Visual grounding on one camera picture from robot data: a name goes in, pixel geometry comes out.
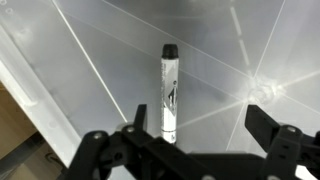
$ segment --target white translucent surface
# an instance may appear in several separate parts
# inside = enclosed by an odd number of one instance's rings
[[[175,43],[178,146],[264,155],[244,127],[249,103],[309,135],[320,130],[319,7],[316,0],[37,0],[12,4],[15,16],[9,6],[0,11],[80,136],[112,133],[142,103],[148,132],[159,135],[161,49]],[[20,29],[30,35],[14,33]]]

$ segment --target black cap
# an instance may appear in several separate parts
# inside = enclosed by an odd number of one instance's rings
[[[162,49],[162,58],[163,59],[179,58],[178,46],[176,44],[165,44]]]

